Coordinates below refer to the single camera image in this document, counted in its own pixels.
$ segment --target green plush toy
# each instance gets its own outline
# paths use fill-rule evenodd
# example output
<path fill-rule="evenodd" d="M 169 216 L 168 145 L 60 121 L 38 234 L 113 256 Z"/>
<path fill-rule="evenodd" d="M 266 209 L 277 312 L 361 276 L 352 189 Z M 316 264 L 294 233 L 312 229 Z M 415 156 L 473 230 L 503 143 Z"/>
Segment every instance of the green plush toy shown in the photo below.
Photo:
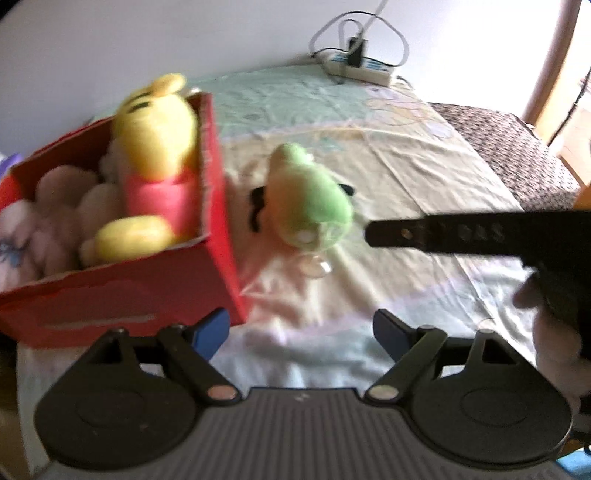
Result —
<path fill-rule="evenodd" d="M 280 145 L 269 158 L 267 186 L 255 189 L 251 226 L 266 206 L 279 237 L 303 252 L 321 252 L 336 244 L 353 223 L 353 189 L 333 180 L 302 146 Z"/>

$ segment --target bedsheet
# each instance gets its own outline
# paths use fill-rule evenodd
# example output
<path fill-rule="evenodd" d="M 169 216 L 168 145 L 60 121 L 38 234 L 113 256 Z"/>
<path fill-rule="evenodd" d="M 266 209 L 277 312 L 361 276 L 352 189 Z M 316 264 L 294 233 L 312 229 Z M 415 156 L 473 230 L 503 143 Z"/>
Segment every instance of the bedsheet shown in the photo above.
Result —
<path fill-rule="evenodd" d="M 528 275 L 517 260 L 371 249 L 372 219 L 423 213 L 520 210 L 454 129 L 405 85 L 335 85 L 317 66 L 285 67 L 195 82 L 214 93 L 228 184 L 228 211 L 242 294 L 253 304 L 212 364 L 245 394 L 251 386 L 355 387 L 392 366 L 371 319 L 390 309 L 412 326 L 454 336 L 496 329 L 528 360 L 531 312 L 511 305 Z M 249 230 L 249 193 L 264 184 L 276 145 L 299 142 L 341 183 L 355 187 L 355 224 L 328 252 L 334 271 L 304 278 L 295 254 L 262 213 Z M 30 469 L 47 462 L 33 427 L 36 402 L 82 349 L 19 346 L 18 397 Z"/>

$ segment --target red cardboard box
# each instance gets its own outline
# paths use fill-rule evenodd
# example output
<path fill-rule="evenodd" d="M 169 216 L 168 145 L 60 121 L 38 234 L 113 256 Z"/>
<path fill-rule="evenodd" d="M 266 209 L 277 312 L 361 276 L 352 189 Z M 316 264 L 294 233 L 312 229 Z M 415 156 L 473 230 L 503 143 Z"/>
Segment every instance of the red cardboard box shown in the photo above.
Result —
<path fill-rule="evenodd" d="M 217 307 L 232 324 L 246 317 L 232 255 L 222 159 L 212 96 L 188 99 L 200 119 L 203 203 L 201 235 L 188 246 L 141 260 L 75 271 L 0 293 L 0 331 L 33 347 L 90 345 L 104 331 L 153 335 L 171 323 L 194 324 Z M 105 119 L 66 135 L 14 167 L 0 183 L 0 209 L 27 198 L 61 164 L 98 170 L 111 141 Z"/>

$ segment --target winnie the pooh plush toy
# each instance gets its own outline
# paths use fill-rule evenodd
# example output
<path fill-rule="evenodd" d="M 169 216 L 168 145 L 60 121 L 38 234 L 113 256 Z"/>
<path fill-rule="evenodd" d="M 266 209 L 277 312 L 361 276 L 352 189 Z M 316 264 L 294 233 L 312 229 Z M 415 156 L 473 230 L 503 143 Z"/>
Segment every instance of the winnie the pooh plush toy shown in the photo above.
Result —
<path fill-rule="evenodd" d="M 127 162 L 118 181 L 129 216 L 97 232 L 93 250 L 99 263 L 155 254 L 197 234 L 198 119 L 178 94 L 185 83 L 180 74 L 164 75 L 117 110 L 113 139 Z"/>

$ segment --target white wall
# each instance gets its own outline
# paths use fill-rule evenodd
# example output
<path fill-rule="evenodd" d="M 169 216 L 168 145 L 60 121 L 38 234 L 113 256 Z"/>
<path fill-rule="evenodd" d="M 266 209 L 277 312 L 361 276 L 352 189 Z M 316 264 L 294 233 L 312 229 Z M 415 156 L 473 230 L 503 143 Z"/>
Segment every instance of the white wall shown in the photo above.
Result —
<path fill-rule="evenodd" d="M 255 70 L 306 58 L 311 35 L 378 0 L 21 0 L 0 22 L 0 151 L 30 153 L 159 74 Z M 559 0 L 391 0 L 401 72 L 430 101 L 520 114 Z M 336 30 L 320 46 L 336 46 Z M 369 54 L 396 61 L 377 23 Z"/>

